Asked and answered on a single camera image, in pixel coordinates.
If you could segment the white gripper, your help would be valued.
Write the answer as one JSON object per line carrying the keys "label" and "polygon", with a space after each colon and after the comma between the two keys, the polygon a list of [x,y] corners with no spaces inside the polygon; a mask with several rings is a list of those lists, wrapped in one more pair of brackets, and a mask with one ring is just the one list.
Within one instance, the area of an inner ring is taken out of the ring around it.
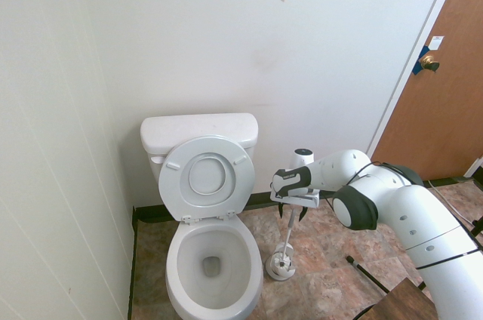
{"label": "white gripper", "polygon": [[283,218],[284,204],[299,205],[303,207],[299,214],[299,221],[301,222],[307,213],[307,208],[318,208],[320,202],[319,193],[319,189],[294,189],[289,196],[281,197],[272,189],[270,199],[274,202],[278,202],[278,213],[280,218]]}

